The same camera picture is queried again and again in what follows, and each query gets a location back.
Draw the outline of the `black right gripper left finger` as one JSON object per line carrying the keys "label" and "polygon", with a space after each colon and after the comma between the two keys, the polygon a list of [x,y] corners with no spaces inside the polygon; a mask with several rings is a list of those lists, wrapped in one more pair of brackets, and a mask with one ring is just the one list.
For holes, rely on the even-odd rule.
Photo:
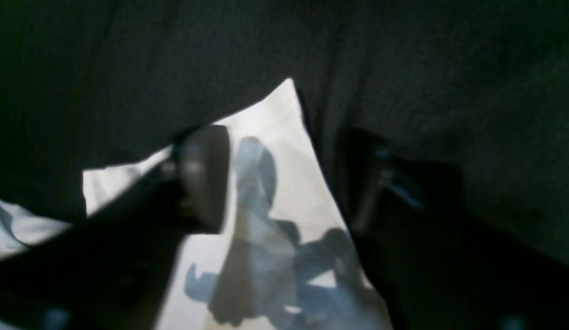
{"label": "black right gripper left finger", "polygon": [[91,220],[0,261],[0,328],[151,330],[182,240],[223,227],[230,150],[226,126],[192,130]]}

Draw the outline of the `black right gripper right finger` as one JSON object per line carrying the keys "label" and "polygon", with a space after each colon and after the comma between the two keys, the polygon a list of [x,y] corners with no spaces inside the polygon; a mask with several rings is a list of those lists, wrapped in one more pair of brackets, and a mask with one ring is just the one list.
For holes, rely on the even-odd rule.
{"label": "black right gripper right finger", "polygon": [[470,212],[456,167],[360,129],[339,147],[346,224],[396,330],[569,330],[569,267]]}

